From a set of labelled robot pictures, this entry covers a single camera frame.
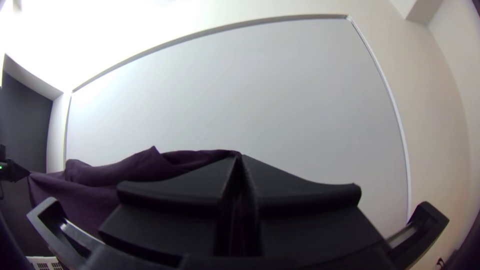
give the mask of black plastic mount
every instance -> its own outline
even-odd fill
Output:
[[[307,181],[249,156],[158,182],[122,182],[96,239],[49,198],[27,216],[81,270],[407,269],[449,220],[428,202],[385,240],[358,209],[360,188]]]

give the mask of purple cloth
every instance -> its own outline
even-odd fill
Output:
[[[166,180],[237,154],[229,150],[159,153],[153,146],[105,166],[69,159],[65,171],[31,173],[30,201],[35,207],[48,197],[56,198],[71,222],[98,237],[99,226],[119,205],[115,186],[120,182]]]

